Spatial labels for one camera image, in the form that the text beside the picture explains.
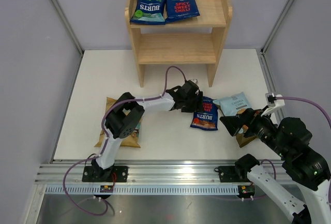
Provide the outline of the blue spicy chilli bag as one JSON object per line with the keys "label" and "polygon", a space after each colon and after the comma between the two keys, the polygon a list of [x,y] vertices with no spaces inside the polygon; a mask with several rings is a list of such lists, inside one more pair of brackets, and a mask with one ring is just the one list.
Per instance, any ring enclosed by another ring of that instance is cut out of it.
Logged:
{"label": "blue spicy chilli bag", "polygon": [[166,0],[167,23],[195,18],[200,15],[195,0]]}
{"label": "blue spicy chilli bag", "polygon": [[209,97],[203,96],[202,112],[194,112],[190,124],[191,128],[197,128],[204,131],[218,130],[218,108]]}

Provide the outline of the blue spicy chilli bag front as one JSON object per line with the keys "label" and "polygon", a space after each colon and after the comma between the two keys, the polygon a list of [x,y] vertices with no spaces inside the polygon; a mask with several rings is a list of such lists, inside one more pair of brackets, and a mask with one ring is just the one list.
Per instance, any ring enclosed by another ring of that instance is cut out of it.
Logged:
{"label": "blue spicy chilli bag front", "polygon": [[195,0],[166,0],[167,23],[195,18],[200,15]]}

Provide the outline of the blue sea salt vinegar bag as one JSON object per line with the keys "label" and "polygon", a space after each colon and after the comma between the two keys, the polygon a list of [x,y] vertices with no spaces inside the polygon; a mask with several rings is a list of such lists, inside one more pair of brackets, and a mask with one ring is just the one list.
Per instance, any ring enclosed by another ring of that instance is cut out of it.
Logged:
{"label": "blue sea salt vinegar bag", "polygon": [[137,0],[130,22],[134,24],[165,25],[163,17],[166,0]]}

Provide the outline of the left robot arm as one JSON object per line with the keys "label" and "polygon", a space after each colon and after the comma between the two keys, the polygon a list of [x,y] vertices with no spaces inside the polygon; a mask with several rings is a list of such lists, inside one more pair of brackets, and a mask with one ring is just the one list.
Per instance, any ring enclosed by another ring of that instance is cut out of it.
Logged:
{"label": "left robot arm", "polygon": [[122,141],[130,136],[143,115],[147,112],[162,112],[181,110],[184,113],[194,113],[203,110],[203,92],[191,80],[186,80],[182,86],[165,90],[159,96],[136,98],[126,92],[106,112],[101,128],[105,134],[101,150],[91,165],[84,168],[83,182],[114,181],[115,157]]}

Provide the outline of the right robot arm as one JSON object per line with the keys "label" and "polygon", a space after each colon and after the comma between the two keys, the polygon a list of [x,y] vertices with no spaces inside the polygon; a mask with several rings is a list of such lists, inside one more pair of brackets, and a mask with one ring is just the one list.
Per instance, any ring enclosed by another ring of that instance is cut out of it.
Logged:
{"label": "right robot arm", "polygon": [[282,160],[282,167],[300,189],[304,202],[298,200],[269,176],[251,154],[235,162],[235,176],[261,188],[286,214],[291,223],[330,223],[330,169],[322,155],[309,142],[312,133],[300,118],[286,117],[279,125],[263,110],[246,109],[220,121],[231,136],[244,129],[244,136],[255,136]]}

